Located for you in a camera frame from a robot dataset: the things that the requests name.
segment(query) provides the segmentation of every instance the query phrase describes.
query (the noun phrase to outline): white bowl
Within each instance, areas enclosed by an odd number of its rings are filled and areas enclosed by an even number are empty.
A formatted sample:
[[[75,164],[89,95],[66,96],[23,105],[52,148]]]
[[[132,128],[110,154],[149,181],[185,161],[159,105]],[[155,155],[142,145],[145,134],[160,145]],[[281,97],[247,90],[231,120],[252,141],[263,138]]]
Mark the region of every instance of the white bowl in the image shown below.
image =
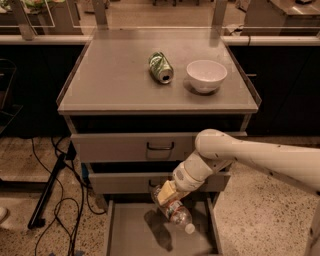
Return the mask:
[[[218,89],[227,77],[227,69],[212,60],[197,60],[187,66],[190,84],[200,93],[209,93]]]

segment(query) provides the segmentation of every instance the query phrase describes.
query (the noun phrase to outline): countertop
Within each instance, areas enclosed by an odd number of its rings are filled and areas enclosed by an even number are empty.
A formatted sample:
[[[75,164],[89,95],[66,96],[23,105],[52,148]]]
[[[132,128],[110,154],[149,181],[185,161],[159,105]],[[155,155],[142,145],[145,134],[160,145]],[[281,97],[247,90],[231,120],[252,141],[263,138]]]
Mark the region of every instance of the countertop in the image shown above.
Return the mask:
[[[148,59],[161,51],[174,68],[173,81],[157,83]],[[187,65],[195,60],[220,62],[228,70],[221,88],[196,93],[187,80]],[[98,30],[58,109],[62,115],[186,114],[258,111],[224,43],[214,30]]]

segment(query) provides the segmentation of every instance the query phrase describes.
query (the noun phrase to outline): bottle cap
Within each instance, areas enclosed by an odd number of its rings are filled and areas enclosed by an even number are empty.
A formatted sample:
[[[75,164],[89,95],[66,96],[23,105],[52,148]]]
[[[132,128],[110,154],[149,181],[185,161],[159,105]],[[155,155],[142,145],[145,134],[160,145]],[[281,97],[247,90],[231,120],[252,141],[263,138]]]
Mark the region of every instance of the bottle cap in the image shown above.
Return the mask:
[[[186,231],[187,234],[192,234],[195,230],[195,226],[192,223],[187,224],[187,226],[185,227],[184,231]]]

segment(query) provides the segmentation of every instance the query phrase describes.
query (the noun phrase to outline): aluminum can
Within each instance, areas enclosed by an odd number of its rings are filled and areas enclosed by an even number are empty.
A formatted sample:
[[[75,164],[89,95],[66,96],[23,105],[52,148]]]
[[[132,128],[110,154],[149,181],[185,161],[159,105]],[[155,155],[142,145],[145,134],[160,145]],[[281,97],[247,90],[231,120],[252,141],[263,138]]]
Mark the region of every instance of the aluminum can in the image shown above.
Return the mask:
[[[150,72],[162,84],[168,84],[173,79],[173,68],[162,52],[155,52],[149,57]]]

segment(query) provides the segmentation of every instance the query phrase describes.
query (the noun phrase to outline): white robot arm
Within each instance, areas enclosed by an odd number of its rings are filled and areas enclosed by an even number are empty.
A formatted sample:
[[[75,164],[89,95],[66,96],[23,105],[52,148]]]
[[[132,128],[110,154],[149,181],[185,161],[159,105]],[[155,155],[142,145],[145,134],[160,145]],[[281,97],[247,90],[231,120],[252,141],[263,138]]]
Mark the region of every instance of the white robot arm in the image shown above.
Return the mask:
[[[320,195],[320,149],[258,143],[235,139],[218,130],[200,132],[196,150],[173,171],[158,195],[161,205],[197,190],[205,179],[234,161],[285,177],[291,185],[307,187]],[[320,203],[310,228],[306,256],[320,255]]]

